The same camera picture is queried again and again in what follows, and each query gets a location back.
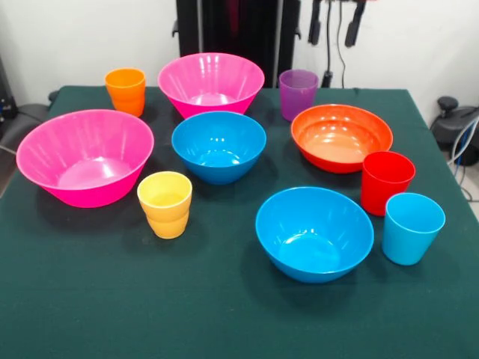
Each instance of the plastic cup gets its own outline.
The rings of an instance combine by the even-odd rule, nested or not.
[[[361,205],[372,215],[384,216],[386,202],[407,190],[416,169],[410,159],[396,152],[374,152],[362,162]]]
[[[292,121],[314,103],[319,79],[315,73],[306,70],[288,70],[279,76],[281,114]]]
[[[138,69],[116,69],[105,76],[106,89],[115,110],[141,116],[146,78]]]
[[[399,193],[386,205],[382,251],[402,266],[416,264],[444,227],[441,206],[416,193]]]
[[[178,172],[157,172],[138,185],[138,199],[154,233],[163,239],[181,236],[186,229],[193,186]]]

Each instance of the yellow cup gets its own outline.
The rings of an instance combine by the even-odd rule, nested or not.
[[[178,172],[156,172],[138,185],[138,199],[154,233],[163,239],[181,236],[186,229],[193,186]]]

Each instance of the purple cup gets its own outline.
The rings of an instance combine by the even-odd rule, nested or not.
[[[279,76],[281,114],[286,120],[291,122],[313,105],[318,83],[316,74],[306,70],[288,70]]]

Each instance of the table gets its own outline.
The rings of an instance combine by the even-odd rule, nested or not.
[[[281,118],[277,90],[247,114],[268,143],[238,182],[194,186],[186,232],[158,240],[135,191],[99,209],[68,207],[16,174],[0,200],[0,358],[479,358],[479,225],[405,90],[320,89],[317,103],[378,114],[393,150],[417,167],[411,190],[432,197],[447,224],[416,266],[375,243],[347,276],[297,283],[261,249],[254,218],[271,194],[297,185],[359,201],[360,174],[334,175],[305,161]],[[54,117],[111,108],[105,88],[65,87]],[[156,88],[142,117],[156,136],[141,178],[186,173],[171,149],[179,114]]]

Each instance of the red cup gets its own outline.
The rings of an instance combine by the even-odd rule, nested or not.
[[[410,159],[396,152],[374,152],[362,162],[361,205],[372,215],[386,214],[386,202],[404,192],[416,169]]]

